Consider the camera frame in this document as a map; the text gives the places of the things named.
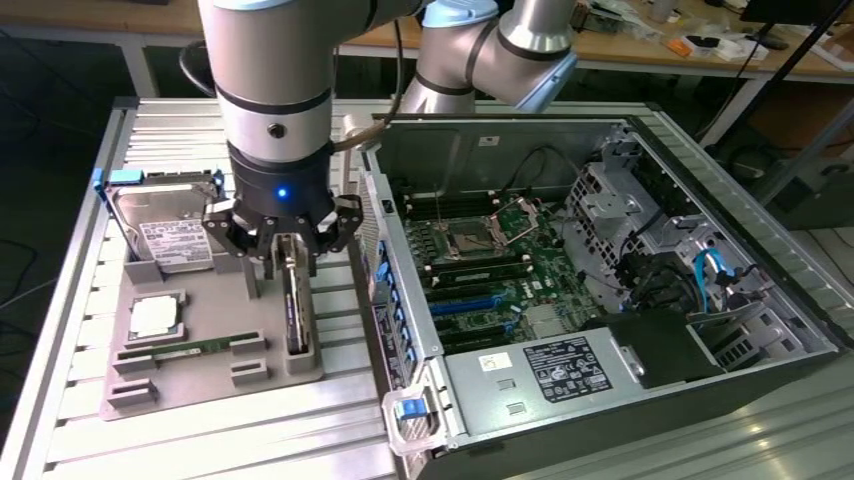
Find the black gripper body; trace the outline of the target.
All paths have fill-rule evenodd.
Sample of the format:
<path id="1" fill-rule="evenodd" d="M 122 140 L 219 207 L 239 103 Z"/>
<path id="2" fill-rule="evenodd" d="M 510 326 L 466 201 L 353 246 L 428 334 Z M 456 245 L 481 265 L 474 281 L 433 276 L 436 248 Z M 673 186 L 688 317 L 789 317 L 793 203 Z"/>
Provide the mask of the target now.
<path id="1" fill-rule="evenodd" d="M 306 216 L 322 221 L 334 210 L 330 193 L 333 143 L 310 156 L 273 162 L 249 156 L 229 143 L 235 193 L 255 212 L 273 217 Z"/>

